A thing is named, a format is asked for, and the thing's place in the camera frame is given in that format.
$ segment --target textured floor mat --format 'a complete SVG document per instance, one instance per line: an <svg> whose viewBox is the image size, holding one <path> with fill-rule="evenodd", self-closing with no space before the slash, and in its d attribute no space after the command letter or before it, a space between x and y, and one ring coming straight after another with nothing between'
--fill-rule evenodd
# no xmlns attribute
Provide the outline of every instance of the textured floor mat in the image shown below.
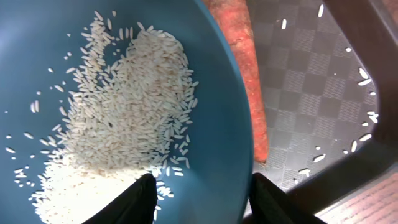
<svg viewBox="0 0 398 224"><path fill-rule="evenodd" d="M311 176L343 158L343 150L351 153L352 142L373 127L367 112L377 108L374 86L358 85L362 65L328 9L318 17L322 4L248 0L270 139L268 161L254 172L282 190L307 178L300 169Z"/></svg>

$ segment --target white rice grain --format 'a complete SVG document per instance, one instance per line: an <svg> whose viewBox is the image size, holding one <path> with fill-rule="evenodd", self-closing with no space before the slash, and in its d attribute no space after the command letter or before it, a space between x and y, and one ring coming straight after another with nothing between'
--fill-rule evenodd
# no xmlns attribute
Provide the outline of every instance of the white rice grain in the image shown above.
<svg viewBox="0 0 398 224"><path fill-rule="evenodd" d="M63 146L51 154L45 151L49 161L40 178L43 191L35 193L40 196L35 212L45 223L83 223L142 174L159 177L169 170L170 175L167 164L180 162L189 168L186 157L169 157L175 136L182 137L183 147L191 141L183 134L184 123L192 123L189 114L197 104L198 82L192 79L181 43L153 26L146 31L141 23L136 39L132 27L113 37L105 23L98 17L90 24L82 62L73 71L78 91L68 97L70 110L62 118L66 130L54 127L60 138L56 144ZM123 38L132 39L126 53L122 49L117 63L108 65L105 58L112 52L105 53L105 48ZM159 200L174 196L164 187Z"/></svg>
<svg viewBox="0 0 398 224"><path fill-rule="evenodd" d="M119 29L119 38L121 39L121 40L123 40L123 28L120 28Z"/></svg>
<svg viewBox="0 0 398 224"><path fill-rule="evenodd" d="M15 174L19 174L19 173L22 172L22 171L24 171L24 169L23 169L23 168L20 168L20 169L14 170L14 173L15 173Z"/></svg>
<svg viewBox="0 0 398 224"><path fill-rule="evenodd" d="M60 92L63 93L63 88L62 88L62 87L60 87L59 85L55 85L54 87L55 87L57 90L59 90Z"/></svg>
<svg viewBox="0 0 398 224"><path fill-rule="evenodd" d="M26 136L27 138L33 139L33 135L31 135L31 133L24 133L24 136Z"/></svg>
<svg viewBox="0 0 398 224"><path fill-rule="evenodd" d="M108 18L107 23L108 23L108 29L111 30L112 29L112 22L111 22L110 18Z"/></svg>
<svg viewBox="0 0 398 224"><path fill-rule="evenodd" d="M377 124L379 121L377 120L377 117L376 116L374 116L374 115L369 115L369 119L371 120L371 121L373 121L373 123L375 123L375 124Z"/></svg>
<svg viewBox="0 0 398 224"><path fill-rule="evenodd" d="M67 71L66 71L66 74L69 74L69 73L71 73L71 72L74 72L76 69L75 68L69 68Z"/></svg>
<svg viewBox="0 0 398 224"><path fill-rule="evenodd" d="M30 110L31 110L32 113L36 113L35 102L30 104Z"/></svg>
<svg viewBox="0 0 398 224"><path fill-rule="evenodd" d="M358 68L358 71L359 71L359 74L362 76L362 78L364 78L366 80L369 78L368 73L366 73L365 70L363 70L362 68Z"/></svg>
<svg viewBox="0 0 398 224"><path fill-rule="evenodd" d="M39 101L38 100L35 100L35 110L36 110L36 113L38 113L39 112Z"/></svg>
<svg viewBox="0 0 398 224"><path fill-rule="evenodd" d="M68 116L68 114L67 114L67 112L65 111L65 109L63 109L63 106L60 106L60 112L61 112L61 114L63 115L63 116Z"/></svg>
<svg viewBox="0 0 398 224"><path fill-rule="evenodd" d="M358 143L356 141L353 141L353 143L351 145L351 152L355 152L357 146L358 146Z"/></svg>
<svg viewBox="0 0 398 224"><path fill-rule="evenodd" d="M57 130L58 128L61 128L61 124L57 124L57 125L55 125L54 126L54 128L52 128L52 131L55 131L55 130Z"/></svg>
<svg viewBox="0 0 398 224"><path fill-rule="evenodd" d="M100 21L103 21L103 20L104 20L104 18L101 16L101 14L100 14L99 12L94 11L94 13L95 13L95 16L96 16Z"/></svg>
<svg viewBox="0 0 398 224"><path fill-rule="evenodd" d="M322 15L323 15L323 10L324 10L324 6L323 6L323 4L321 4L321 5L319 6L319 10L318 10L318 17L319 17L319 18L322 17Z"/></svg>
<svg viewBox="0 0 398 224"><path fill-rule="evenodd" d="M49 145L49 143L46 140L44 140L44 139L40 139L39 141L45 146Z"/></svg>
<svg viewBox="0 0 398 224"><path fill-rule="evenodd" d="M142 25L142 23L137 22L137 25L138 25L138 27L139 27L141 30L145 30L145 28L144 28L144 26Z"/></svg>
<svg viewBox="0 0 398 224"><path fill-rule="evenodd" d="M364 86L364 85L369 84L371 81L372 81L372 80L369 78L369 79L367 79L367 80L363 80L363 81L358 82L358 85L359 85L359 86Z"/></svg>
<svg viewBox="0 0 398 224"><path fill-rule="evenodd" d="M360 137L360 141L366 141L372 137L371 134L364 134L362 137Z"/></svg>
<svg viewBox="0 0 398 224"><path fill-rule="evenodd" d="M15 151L13 149L11 149L10 147L6 147L6 151L10 152L10 153L15 153Z"/></svg>
<svg viewBox="0 0 398 224"><path fill-rule="evenodd" d="M183 177L184 174L182 172L174 172L174 175L179 176L179 177Z"/></svg>
<svg viewBox="0 0 398 224"><path fill-rule="evenodd" d="M308 168L304 168L298 171L299 174L306 175L307 177L310 177L310 172L311 170Z"/></svg>
<svg viewBox="0 0 398 224"><path fill-rule="evenodd" d="M314 158L312 159L312 161L313 161L313 162L319 162L319 161L321 161L322 159L324 159L325 156L326 156L326 154L322 154L322 155L316 156L316 157L314 157Z"/></svg>
<svg viewBox="0 0 398 224"><path fill-rule="evenodd" d="M287 21L286 19L282 19L282 29L286 29Z"/></svg>

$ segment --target orange carrot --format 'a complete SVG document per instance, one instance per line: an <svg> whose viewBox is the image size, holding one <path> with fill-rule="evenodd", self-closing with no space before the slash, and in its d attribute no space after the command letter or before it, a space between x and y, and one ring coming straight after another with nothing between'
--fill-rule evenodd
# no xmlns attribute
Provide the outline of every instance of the orange carrot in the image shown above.
<svg viewBox="0 0 398 224"><path fill-rule="evenodd" d="M254 159L268 157L267 123L261 96L259 69L246 0L203 0L234 53L250 105L254 136Z"/></svg>

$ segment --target wooden surface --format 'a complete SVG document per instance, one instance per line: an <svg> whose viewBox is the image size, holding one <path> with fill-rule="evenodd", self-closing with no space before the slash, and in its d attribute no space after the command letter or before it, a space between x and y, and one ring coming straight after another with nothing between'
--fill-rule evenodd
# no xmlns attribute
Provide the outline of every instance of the wooden surface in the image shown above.
<svg viewBox="0 0 398 224"><path fill-rule="evenodd" d="M383 0L383 3L398 26L398 0Z"/></svg>

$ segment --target floor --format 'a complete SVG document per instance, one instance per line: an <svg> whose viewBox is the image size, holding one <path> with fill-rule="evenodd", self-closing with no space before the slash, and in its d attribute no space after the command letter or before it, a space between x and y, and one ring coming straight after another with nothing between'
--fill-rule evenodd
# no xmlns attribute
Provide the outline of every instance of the floor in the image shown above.
<svg viewBox="0 0 398 224"><path fill-rule="evenodd" d="M326 223L397 223L397 189L395 168L317 216Z"/></svg>
<svg viewBox="0 0 398 224"><path fill-rule="evenodd" d="M270 139L267 163L254 172L287 191L307 178L299 170L311 176L346 156L343 150L351 153L353 140L372 130L367 111L376 111L377 98L372 83L358 85L361 63L346 51L350 45L328 9L318 17L321 0L247 3Z"/></svg>

